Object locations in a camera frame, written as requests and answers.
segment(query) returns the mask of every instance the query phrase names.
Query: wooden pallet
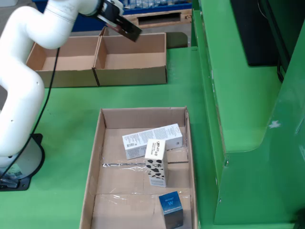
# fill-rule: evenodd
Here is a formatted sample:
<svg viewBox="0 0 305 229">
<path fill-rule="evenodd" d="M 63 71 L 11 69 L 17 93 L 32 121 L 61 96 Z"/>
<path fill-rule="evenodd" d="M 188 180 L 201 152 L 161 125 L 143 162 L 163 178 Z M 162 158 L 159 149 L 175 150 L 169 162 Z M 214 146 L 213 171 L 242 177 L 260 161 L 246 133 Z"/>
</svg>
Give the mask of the wooden pallet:
<svg viewBox="0 0 305 229">
<path fill-rule="evenodd" d="M 192 22 L 192 10 L 173 10 L 154 13 L 124 15 L 124 17 L 141 29 L 166 25 L 186 24 Z"/>
</svg>

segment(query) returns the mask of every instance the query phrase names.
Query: white product box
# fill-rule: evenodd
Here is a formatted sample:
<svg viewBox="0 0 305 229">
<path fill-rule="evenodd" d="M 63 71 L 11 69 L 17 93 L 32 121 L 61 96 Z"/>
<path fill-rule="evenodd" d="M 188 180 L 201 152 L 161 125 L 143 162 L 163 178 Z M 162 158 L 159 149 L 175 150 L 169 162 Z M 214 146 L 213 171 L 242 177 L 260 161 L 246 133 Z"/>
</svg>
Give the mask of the white product box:
<svg viewBox="0 0 305 229">
<path fill-rule="evenodd" d="M 145 164 L 151 185 L 166 187 L 168 169 L 164 140 L 148 140 Z"/>
<path fill-rule="evenodd" d="M 182 147 L 183 144 L 183 137 L 178 124 L 124 135 L 123 143 L 127 159 L 144 156 L 148 139 L 165 140 L 166 150 Z"/>
</svg>

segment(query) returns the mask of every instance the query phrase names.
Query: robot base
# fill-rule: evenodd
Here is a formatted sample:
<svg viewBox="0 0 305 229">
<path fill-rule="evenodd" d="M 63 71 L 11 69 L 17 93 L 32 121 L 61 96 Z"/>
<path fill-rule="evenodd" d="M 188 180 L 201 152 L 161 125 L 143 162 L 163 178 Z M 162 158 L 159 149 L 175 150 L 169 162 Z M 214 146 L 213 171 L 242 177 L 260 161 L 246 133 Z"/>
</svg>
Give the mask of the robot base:
<svg viewBox="0 0 305 229">
<path fill-rule="evenodd" d="M 11 169 L 0 180 L 0 192 L 25 191 L 30 186 L 31 178 L 40 170 L 45 159 L 45 153 L 41 146 L 42 135 L 33 134 L 32 140 L 25 148 L 22 155 L 15 162 L 20 171 L 13 174 Z"/>
</svg>

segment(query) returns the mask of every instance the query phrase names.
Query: black cable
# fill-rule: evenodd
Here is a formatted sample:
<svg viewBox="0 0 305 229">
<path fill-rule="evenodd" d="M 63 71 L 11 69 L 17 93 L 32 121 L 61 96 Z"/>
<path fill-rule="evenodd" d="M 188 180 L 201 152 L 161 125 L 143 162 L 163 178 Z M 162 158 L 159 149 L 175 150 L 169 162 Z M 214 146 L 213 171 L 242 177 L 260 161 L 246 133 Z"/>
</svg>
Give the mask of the black cable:
<svg viewBox="0 0 305 229">
<path fill-rule="evenodd" d="M 284 81 L 283 74 L 281 73 L 281 59 L 278 58 L 277 62 L 277 77 L 281 81 L 281 83 Z"/>
<path fill-rule="evenodd" d="M 21 154 L 23 153 L 23 151 L 25 150 L 25 148 L 28 146 L 33 134 L 35 133 L 36 131 L 36 128 L 39 124 L 39 121 L 42 117 L 42 114 L 44 112 L 44 109 L 46 108 L 47 106 L 47 103 L 48 103 L 48 100 L 49 100 L 49 97 L 50 97 L 50 94 L 51 94 L 51 89 L 52 89 L 52 85 L 53 85 L 53 80 L 54 80 L 54 76 L 55 76 L 55 70 L 56 70 L 56 65 L 57 65 L 57 59 L 58 59 L 58 55 L 59 55 L 59 50 L 60 48 L 58 48 L 57 50 L 57 53 L 56 53 L 56 58 L 55 58 L 55 64 L 54 64 L 54 69 L 53 69 L 53 73 L 52 73 L 52 77 L 51 77 L 51 82 L 50 82 L 50 86 L 49 86 L 49 91 L 48 91 L 48 95 L 47 95 L 47 99 L 46 99 L 46 102 L 44 103 L 44 106 L 40 112 L 40 115 L 38 117 L 38 120 L 32 130 L 32 133 L 30 134 L 30 137 L 28 138 L 27 142 L 25 143 L 25 145 L 23 146 L 23 148 L 21 149 L 21 151 L 19 152 L 19 154 L 15 157 L 15 159 L 11 162 L 11 164 L 6 168 L 6 170 L 0 175 L 0 180 L 4 177 L 4 175 L 9 171 L 9 169 L 13 166 L 13 164 L 18 160 L 18 158 L 21 156 Z"/>
</svg>

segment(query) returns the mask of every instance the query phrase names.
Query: blue shelf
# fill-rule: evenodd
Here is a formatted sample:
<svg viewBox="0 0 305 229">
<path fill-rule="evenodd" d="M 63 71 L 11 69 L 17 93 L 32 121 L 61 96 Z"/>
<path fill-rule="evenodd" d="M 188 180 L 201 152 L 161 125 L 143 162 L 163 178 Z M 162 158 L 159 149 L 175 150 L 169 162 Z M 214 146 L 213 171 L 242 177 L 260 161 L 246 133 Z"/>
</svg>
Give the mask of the blue shelf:
<svg viewBox="0 0 305 229">
<path fill-rule="evenodd" d="M 35 4 L 37 9 L 43 13 L 46 6 L 47 0 L 32 0 Z M 134 9 L 125 9 L 124 15 L 128 14 L 138 14 L 138 13 L 151 13 L 151 12 L 162 12 L 162 11 L 171 11 L 171 10 L 184 10 L 184 9 L 191 9 L 191 3 L 181 3 L 175 5 L 161 5 L 152 8 L 134 8 Z M 94 18 L 88 18 L 79 15 L 76 19 L 75 25 L 73 27 L 73 32 L 79 31 L 97 31 L 102 30 L 105 26 L 105 22 L 96 20 Z"/>
</svg>

